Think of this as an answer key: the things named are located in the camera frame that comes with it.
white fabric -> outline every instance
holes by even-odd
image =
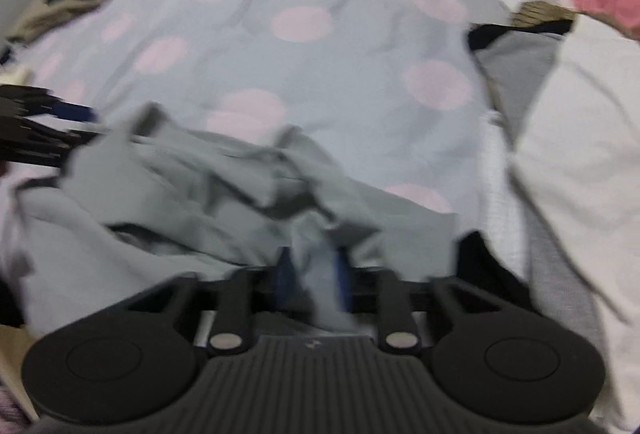
[[[516,144],[516,175],[595,292],[612,432],[640,424],[640,46],[579,16]]]
[[[509,153],[501,119],[500,113],[493,110],[482,118],[481,226],[494,257],[517,277],[527,280],[527,233],[522,203],[511,188]]]

black cloth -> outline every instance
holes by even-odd
[[[480,232],[472,232],[458,243],[456,276],[499,299],[537,313],[529,287],[498,263],[484,244]]]
[[[507,32],[527,32],[528,34],[556,34],[564,36],[571,31],[573,21],[559,20],[549,21],[548,23],[540,23],[536,26],[521,28],[519,26],[503,26],[501,24],[482,24],[477,28],[469,31],[466,36],[466,42],[469,50],[484,50],[491,45],[498,37],[502,37]]]
[[[0,279],[0,324],[12,328],[19,328],[24,324],[24,317],[14,299],[14,294],[2,279]]]

light gray cloth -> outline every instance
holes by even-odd
[[[177,273],[274,265],[283,246],[316,303],[313,324],[330,330],[351,327],[331,246],[411,281],[454,268],[455,215],[353,181],[296,128],[262,147],[186,131],[148,106],[77,150],[57,185],[18,193],[22,299],[39,334]]]
[[[517,143],[527,112],[551,68],[562,37],[513,31],[476,52],[491,80],[511,143]],[[548,317],[587,338],[605,353],[604,338],[587,283],[574,270],[552,229],[524,197],[530,255],[530,289]]]

bed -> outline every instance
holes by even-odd
[[[255,143],[299,126],[356,180],[456,213],[462,235],[483,223],[488,109],[463,37],[470,22],[505,17],[498,0],[110,0],[20,61],[33,85],[93,106],[105,125],[156,101],[180,125]],[[46,174],[14,169],[2,207],[15,183]],[[5,212],[12,281],[25,275],[10,255],[15,223]],[[44,309],[55,288],[47,296],[29,280],[20,292],[36,333],[72,319]]]

